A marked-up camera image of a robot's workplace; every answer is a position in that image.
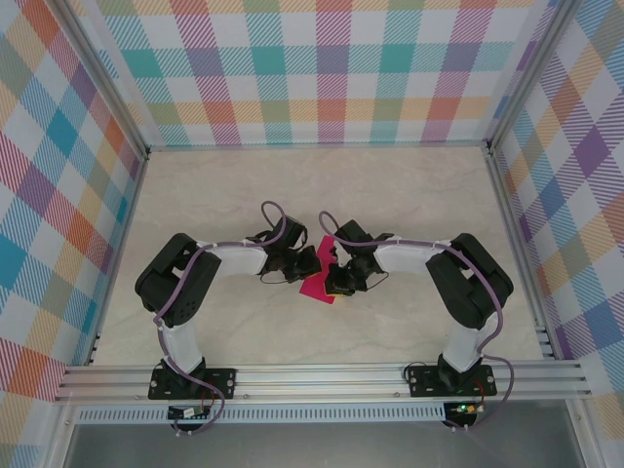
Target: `perforated metal strip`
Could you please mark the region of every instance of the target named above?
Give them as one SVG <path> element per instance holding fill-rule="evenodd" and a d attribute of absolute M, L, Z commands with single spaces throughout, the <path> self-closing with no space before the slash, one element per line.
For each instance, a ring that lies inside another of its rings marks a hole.
<path fill-rule="evenodd" d="M 442 403 L 226 406 L 218 423 L 441 421 Z M 169 424 L 162 406 L 81 407 L 77 424 Z"/>

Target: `black mounting plate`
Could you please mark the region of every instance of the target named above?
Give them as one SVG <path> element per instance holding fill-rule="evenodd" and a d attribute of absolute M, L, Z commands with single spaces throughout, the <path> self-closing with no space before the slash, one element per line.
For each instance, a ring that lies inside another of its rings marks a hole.
<path fill-rule="evenodd" d="M 485 397 L 496 395 L 496 382 L 491 366 L 479 365 L 471 377 L 455 392 L 447 389 L 438 378 L 437 366 L 409 366 L 405 371 L 409 382 L 409 395 L 412 397 L 481 397 L 484 388 Z"/>
<path fill-rule="evenodd" d="M 236 370 L 231 368 L 205 368 L 191 373 L 192 376 L 218 388 L 225 400 L 234 398 L 236 388 Z M 173 371 L 166 364 L 156 366 L 152 372 L 149 391 L 149 400 L 201 400 L 212 399 L 210 392 L 201 385 Z"/>

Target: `plaid wallpaper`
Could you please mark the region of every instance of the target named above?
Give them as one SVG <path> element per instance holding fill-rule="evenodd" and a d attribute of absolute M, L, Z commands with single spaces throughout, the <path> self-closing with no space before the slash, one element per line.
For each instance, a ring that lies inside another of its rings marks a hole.
<path fill-rule="evenodd" d="M 584 2 L 497 157 L 604 449 L 624 454 L 624 0 Z"/>
<path fill-rule="evenodd" d="M 71 0 L 146 139 L 168 146 L 481 140 L 547 3 Z"/>
<path fill-rule="evenodd" d="M 0 467 L 33 466 L 94 329 L 139 159 L 43 0 L 0 0 Z"/>
<path fill-rule="evenodd" d="M 527 69 L 528 61 L 532 58 L 533 53 L 537 50 L 537 44 L 539 43 L 544 33 L 546 32 L 546 29 L 548 28 L 548 25 L 550 24 L 550 20 L 553 18 L 553 15 L 555 14 L 555 11 L 557 10 L 557 7 L 561 3 L 561 1 L 562 0 L 549 0 L 548 5 L 546 9 L 544 10 L 544 13 L 542 14 L 542 17 L 539 19 L 539 23 L 537 24 L 537 26 L 535 27 L 535 30 L 530 36 L 530 40 L 528 41 L 528 44 L 526 45 L 526 49 L 521 59 L 518 61 L 518 64 L 516 65 L 516 68 L 514 70 L 514 73 L 512 74 L 511 80 L 509 81 L 509 84 L 507 85 L 507 88 L 505 89 L 505 93 L 503 94 L 502 99 L 498 102 L 498 106 L 496 107 L 494 116 L 489 122 L 489 125 L 487 126 L 487 131 L 486 131 L 486 135 L 484 139 L 491 139 L 494 133 L 494 130 L 496 129 L 496 126 L 498 125 L 498 122 L 500 121 L 500 118 L 503 115 L 505 108 L 507 107 L 507 102 L 509 102 L 509 99 L 511 98 L 513 93 L 515 93 L 516 88 L 518 88 L 518 85 L 523 79 L 523 76 L 525 76 L 525 71 Z"/>

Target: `pink object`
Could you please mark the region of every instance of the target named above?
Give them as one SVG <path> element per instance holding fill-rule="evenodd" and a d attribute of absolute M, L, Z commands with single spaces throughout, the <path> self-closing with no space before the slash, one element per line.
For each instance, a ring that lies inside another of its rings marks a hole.
<path fill-rule="evenodd" d="M 330 236 L 325 236 L 316 252 L 317 257 L 321 260 L 321 273 L 303 280 L 303 284 L 299 290 L 300 293 L 312 297 L 313 299 L 322 300 L 327 304 L 333 304 L 333 300 L 335 299 L 334 296 L 325 294 L 325 280 L 330 272 L 330 265 L 336 263 L 336 259 L 330 253 L 332 247 L 333 239 Z"/>

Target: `marble tabletop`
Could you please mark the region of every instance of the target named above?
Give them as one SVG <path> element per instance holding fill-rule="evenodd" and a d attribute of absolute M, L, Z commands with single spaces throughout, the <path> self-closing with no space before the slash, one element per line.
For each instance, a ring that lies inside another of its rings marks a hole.
<path fill-rule="evenodd" d="M 516 292 L 489 354 L 539 359 L 532 317 L 479 148 L 241 149 L 154 153 L 114 286 L 99 365 L 156 364 L 152 314 L 134 292 L 140 272 L 177 232 L 196 240 L 240 240 L 267 228 L 266 199 L 309 229 L 318 212 L 356 219 L 374 236 L 452 239 L 474 234 L 506 269 Z M 333 305 L 299 284 L 258 277 L 213 283 L 195 317 L 208 363 L 290 364 L 434 361 L 452 318 L 428 276 L 393 273 L 383 285 Z"/>

